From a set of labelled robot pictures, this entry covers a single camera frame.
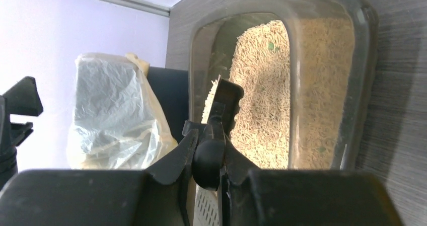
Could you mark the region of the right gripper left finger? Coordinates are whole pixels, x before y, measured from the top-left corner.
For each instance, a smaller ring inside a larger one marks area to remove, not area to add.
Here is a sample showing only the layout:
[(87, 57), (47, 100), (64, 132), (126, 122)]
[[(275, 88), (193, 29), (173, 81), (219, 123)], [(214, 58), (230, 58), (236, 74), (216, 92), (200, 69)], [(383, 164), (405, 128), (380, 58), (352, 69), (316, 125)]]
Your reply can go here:
[(32, 170), (1, 191), (1, 225), (190, 225), (196, 129), (145, 170)]

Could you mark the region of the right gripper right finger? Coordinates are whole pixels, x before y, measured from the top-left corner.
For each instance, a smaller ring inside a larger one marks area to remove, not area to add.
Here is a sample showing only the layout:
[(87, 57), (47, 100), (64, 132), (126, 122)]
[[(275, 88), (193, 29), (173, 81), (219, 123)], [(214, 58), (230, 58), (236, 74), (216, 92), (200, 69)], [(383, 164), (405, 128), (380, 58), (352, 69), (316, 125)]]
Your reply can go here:
[(225, 137), (221, 225), (402, 225), (373, 174), (260, 169)]

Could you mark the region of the beige cat litter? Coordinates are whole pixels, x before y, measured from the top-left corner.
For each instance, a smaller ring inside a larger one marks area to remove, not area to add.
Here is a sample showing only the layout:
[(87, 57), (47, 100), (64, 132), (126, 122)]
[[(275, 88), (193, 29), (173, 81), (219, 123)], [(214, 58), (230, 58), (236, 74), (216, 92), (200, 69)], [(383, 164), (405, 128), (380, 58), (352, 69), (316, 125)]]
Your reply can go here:
[(300, 22), (302, 136), (289, 160), (290, 42), (282, 21), (247, 29), (238, 37), (230, 81), (244, 89), (231, 142), (263, 169), (329, 169), (342, 120), (354, 36), (345, 19)]

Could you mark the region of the black litter scoop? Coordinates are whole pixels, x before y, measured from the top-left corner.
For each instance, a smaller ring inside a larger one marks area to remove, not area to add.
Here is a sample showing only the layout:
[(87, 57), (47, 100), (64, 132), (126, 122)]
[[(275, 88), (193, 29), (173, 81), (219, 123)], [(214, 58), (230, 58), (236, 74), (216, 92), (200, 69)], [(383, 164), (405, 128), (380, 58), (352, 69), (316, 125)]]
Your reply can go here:
[(207, 124), (186, 121), (184, 131), (197, 129), (198, 144), (192, 161), (196, 182), (195, 218), (198, 225), (218, 225), (221, 206), (221, 177), (225, 171), (226, 150), (230, 148), (230, 132), (244, 91), (241, 86), (220, 79)]

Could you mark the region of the litter clump in scoop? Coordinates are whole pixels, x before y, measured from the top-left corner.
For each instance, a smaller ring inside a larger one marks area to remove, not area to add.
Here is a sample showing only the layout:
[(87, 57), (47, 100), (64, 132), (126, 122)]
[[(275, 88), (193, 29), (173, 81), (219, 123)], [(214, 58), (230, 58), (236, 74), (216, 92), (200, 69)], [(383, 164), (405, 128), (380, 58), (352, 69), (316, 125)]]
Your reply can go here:
[(202, 124), (207, 124), (208, 117), (210, 114), (210, 110), (211, 110), (211, 107), (212, 107), (212, 104), (213, 104), (213, 101), (215, 98), (215, 93), (216, 93), (217, 86), (218, 86), (220, 79), (221, 79), (221, 76), (219, 75), (216, 80), (212, 80), (212, 82), (211, 82), (212, 87), (211, 87), (211, 89), (207, 95), (207, 98), (204, 102), (204, 109), (203, 109), (202, 118), (201, 118)]

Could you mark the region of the brown plastic litter box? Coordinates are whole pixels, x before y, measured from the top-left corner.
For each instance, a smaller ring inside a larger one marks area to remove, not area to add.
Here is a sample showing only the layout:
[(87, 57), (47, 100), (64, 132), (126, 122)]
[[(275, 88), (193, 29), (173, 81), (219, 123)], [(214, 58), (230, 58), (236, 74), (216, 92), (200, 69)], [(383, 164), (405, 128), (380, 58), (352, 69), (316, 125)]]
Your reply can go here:
[(190, 116), (208, 80), (227, 78), (244, 30), (272, 20), (290, 36), (292, 169), (352, 169), (377, 60), (377, 14), (365, 0), (241, 0), (192, 32)]

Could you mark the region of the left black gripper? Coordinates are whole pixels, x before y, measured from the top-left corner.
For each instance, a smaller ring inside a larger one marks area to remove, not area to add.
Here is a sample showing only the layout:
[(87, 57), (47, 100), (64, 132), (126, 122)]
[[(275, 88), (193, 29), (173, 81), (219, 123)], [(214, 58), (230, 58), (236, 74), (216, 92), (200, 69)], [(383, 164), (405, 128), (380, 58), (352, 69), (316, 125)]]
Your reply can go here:
[(34, 77), (24, 77), (1, 97), (1, 188), (18, 173), (17, 149), (33, 132), (33, 123), (12, 123), (10, 114), (37, 117), (44, 111)]

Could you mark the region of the translucent white bin liner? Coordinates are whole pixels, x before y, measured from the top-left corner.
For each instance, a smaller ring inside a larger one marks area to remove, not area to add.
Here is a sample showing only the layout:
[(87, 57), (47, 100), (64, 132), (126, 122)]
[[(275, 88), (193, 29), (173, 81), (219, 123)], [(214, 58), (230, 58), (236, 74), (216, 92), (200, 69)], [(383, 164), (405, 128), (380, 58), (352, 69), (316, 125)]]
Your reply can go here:
[(75, 63), (66, 147), (72, 169), (145, 169), (177, 146), (148, 81), (147, 61), (134, 53), (84, 53)]

